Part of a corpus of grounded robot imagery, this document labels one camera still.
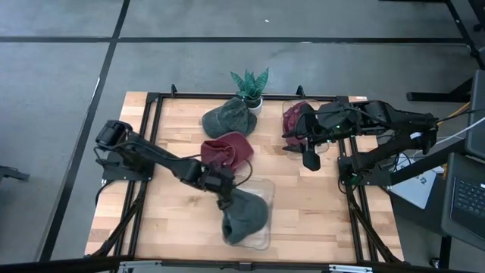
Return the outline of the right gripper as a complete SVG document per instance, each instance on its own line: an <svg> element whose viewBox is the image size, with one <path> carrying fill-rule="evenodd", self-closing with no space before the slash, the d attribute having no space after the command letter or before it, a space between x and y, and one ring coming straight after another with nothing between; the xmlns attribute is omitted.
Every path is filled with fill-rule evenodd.
<svg viewBox="0 0 485 273"><path fill-rule="evenodd" d="M298 102L283 113L283 135L285 140L311 140L315 145L335 143L347 135L347 127L336 125L322 127L318 125L315 110L307 102ZM320 156L313 146L284 146L283 151L291 160L301 160L304 167L310 171L321 168Z"/></svg>

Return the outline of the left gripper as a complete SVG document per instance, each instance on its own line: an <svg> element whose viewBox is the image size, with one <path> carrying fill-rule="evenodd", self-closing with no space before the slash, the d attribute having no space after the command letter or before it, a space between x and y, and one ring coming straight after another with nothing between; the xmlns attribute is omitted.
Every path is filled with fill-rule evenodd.
<svg viewBox="0 0 485 273"><path fill-rule="evenodd" d="M233 200L234 174L228 167L201 165L191 186L218 195L217 207L225 210Z"/></svg>

